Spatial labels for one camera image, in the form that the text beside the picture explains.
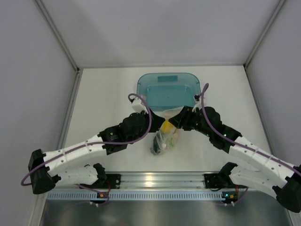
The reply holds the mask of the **clear dotted zip bag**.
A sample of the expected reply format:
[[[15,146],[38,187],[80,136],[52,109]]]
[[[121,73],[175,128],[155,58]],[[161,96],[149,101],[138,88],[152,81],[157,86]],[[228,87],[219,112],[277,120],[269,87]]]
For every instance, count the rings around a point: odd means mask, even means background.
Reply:
[[[181,110],[182,110],[182,107],[178,107],[178,108],[169,109],[169,110],[165,110],[165,111],[162,111],[162,112],[156,112],[156,113],[158,113],[159,116],[165,118],[165,120],[168,121],[169,118],[176,116],[178,113],[180,113]],[[155,136],[157,134],[160,134],[161,143],[162,143],[162,151],[161,151],[161,153],[159,155],[162,155],[162,154],[164,154],[166,152],[169,152],[169,151],[171,151],[173,149],[173,148],[172,149],[166,149],[166,144],[165,144],[165,141],[168,138],[171,138],[172,133],[163,134],[160,130],[156,132]]]

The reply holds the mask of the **yellow fake food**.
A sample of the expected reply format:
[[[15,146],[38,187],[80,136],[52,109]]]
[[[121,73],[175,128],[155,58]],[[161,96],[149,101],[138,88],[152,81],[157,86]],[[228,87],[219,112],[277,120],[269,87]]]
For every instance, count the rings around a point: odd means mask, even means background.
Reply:
[[[163,134],[169,134],[172,133],[175,130],[174,125],[172,125],[169,121],[165,120],[162,124],[162,126],[160,127],[160,131]]]

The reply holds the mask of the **dark blue fake food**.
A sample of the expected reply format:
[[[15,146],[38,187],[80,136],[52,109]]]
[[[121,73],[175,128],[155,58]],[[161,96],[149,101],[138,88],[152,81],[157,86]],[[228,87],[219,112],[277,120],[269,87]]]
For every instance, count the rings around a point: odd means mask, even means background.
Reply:
[[[157,134],[152,141],[152,146],[150,148],[150,151],[153,155],[158,155],[162,151],[162,143],[161,143],[161,138],[160,134]]]

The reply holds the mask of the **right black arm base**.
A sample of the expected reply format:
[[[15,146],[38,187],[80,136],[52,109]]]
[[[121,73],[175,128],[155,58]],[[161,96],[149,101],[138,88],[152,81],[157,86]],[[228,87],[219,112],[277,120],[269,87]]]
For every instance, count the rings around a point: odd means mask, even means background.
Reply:
[[[204,174],[205,188],[207,189],[222,189],[225,188],[225,182],[219,173]]]

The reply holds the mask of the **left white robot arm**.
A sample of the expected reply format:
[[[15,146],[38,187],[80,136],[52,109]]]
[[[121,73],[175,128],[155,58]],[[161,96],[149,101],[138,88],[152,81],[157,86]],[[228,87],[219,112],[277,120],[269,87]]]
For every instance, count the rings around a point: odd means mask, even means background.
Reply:
[[[105,168],[93,161],[157,132],[164,121],[154,113],[133,113],[79,144],[51,152],[33,151],[28,164],[32,192],[43,194],[57,186],[76,185],[89,190],[107,186]]]

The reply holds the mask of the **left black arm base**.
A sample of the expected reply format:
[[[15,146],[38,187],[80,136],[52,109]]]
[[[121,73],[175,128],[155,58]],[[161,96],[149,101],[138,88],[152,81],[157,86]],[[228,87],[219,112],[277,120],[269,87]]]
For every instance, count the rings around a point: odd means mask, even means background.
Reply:
[[[95,185],[97,189],[119,189],[121,184],[121,174],[106,174],[106,179],[99,179]]]

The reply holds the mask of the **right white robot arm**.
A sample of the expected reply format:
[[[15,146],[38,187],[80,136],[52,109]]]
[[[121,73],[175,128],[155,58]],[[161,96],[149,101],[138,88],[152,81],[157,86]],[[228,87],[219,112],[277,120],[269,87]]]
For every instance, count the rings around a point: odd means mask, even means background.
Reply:
[[[252,144],[240,132],[223,124],[220,114],[212,107],[193,109],[185,106],[168,121],[178,129],[195,130],[206,135],[215,148],[255,169],[227,163],[224,166],[227,171],[219,175],[223,186],[236,184],[256,189],[275,198],[287,210],[300,213],[300,166],[282,161]]]

